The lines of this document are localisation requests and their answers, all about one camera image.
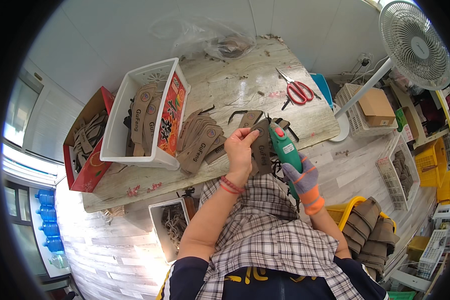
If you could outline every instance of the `red bead bracelet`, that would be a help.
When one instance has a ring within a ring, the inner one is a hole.
[[[243,193],[245,191],[244,188],[239,188],[235,184],[231,183],[230,180],[228,180],[225,176],[220,177],[220,179],[222,180],[223,183],[227,184],[229,187],[238,191],[239,193]]]

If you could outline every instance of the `blue water bottle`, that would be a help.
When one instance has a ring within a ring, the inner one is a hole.
[[[53,207],[55,206],[55,197],[52,190],[41,189],[38,194],[35,195],[41,205]]]
[[[56,211],[54,207],[41,205],[35,212],[42,217],[43,221],[56,221]]]
[[[41,226],[38,226],[38,230],[43,231],[47,237],[60,236],[60,229],[56,222],[44,221]]]
[[[50,252],[65,251],[60,237],[49,237],[43,242],[43,247],[47,247]]]

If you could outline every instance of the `hand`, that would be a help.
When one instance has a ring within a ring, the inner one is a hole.
[[[250,145],[259,134],[258,130],[250,132],[250,128],[239,128],[225,141],[225,151],[230,161],[230,170],[226,177],[238,187],[245,185],[252,171],[252,149]]]
[[[318,193],[318,170],[305,154],[299,152],[299,156],[302,162],[302,173],[300,174],[292,165],[283,163],[284,181],[293,183],[295,191],[303,203],[305,213],[313,215],[319,212],[325,204],[324,199]]]

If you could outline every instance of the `wood grain surface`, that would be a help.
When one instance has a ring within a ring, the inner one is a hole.
[[[241,115],[234,117],[228,125],[233,111],[262,110],[271,117],[290,121],[290,127],[300,138],[295,142],[298,149],[312,146],[337,136],[340,132],[325,97],[318,89],[307,70],[285,44],[276,39],[257,38],[257,46],[247,56],[225,62],[217,58],[204,57],[183,60],[180,67],[191,85],[185,107],[185,117],[198,108],[210,111],[226,136],[237,129]],[[281,69],[294,80],[308,85],[322,99],[316,97],[305,105],[291,105],[281,110],[285,103],[287,82],[279,79],[275,68]],[[83,193],[83,205],[87,212],[125,205],[148,199],[226,174],[228,159],[224,155],[207,165],[202,163],[198,173],[186,176],[180,171],[162,168],[126,166],[113,163],[102,177],[93,193]],[[152,184],[162,183],[151,192]],[[138,194],[129,197],[127,190],[136,187]]]

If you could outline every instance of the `scissors handle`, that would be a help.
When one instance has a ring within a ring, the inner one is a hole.
[[[293,97],[292,95],[293,93],[290,90],[296,93],[297,96],[299,96],[299,98],[302,99],[303,101],[297,101]],[[308,92],[311,95],[310,97],[307,95],[305,90],[308,90]],[[290,99],[299,105],[305,104],[307,101],[311,101],[313,99],[313,91],[310,89],[310,87],[308,87],[306,84],[301,83],[300,81],[293,81],[289,83],[287,85],[287,93],[290,96]]]

